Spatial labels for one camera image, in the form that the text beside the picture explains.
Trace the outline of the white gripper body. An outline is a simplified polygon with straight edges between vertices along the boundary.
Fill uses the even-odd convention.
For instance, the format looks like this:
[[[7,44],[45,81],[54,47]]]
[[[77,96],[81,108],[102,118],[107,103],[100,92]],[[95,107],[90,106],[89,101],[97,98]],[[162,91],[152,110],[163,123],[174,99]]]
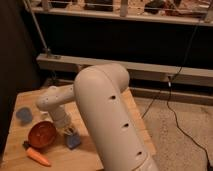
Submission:
[[[68,129],[71,124],[71,119],[64,107],[58,107],[49,112],[53,123],[58,129]]]

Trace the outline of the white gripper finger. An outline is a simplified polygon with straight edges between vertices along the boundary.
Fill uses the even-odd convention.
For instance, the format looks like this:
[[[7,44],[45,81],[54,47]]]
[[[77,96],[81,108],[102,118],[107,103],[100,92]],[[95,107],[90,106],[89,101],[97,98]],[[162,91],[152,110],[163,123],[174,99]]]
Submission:
[[[70,126],[70,127],[69,127],[69,131],[70,131],[71,134],[76,133],[76,128],[75,128],[75,126]]]
[[[66,134],[66,135],[71,135],[71,132],[70,132],[70,130],[69,130],[68,128],[66,128],[66,129],[64,130],[64,134]]]

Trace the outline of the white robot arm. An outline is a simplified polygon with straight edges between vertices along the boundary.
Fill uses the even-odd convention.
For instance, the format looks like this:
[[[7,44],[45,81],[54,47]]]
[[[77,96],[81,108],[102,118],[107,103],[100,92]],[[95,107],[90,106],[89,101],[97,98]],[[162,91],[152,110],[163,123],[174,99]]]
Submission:
[[[104,171],[158,171],[122,99],[128,86],[129,73],[122,65],[94,65],[81,70],[66,89],[49,87],[36,106],[65,130],[71,121],[63,105],[74,101]]]

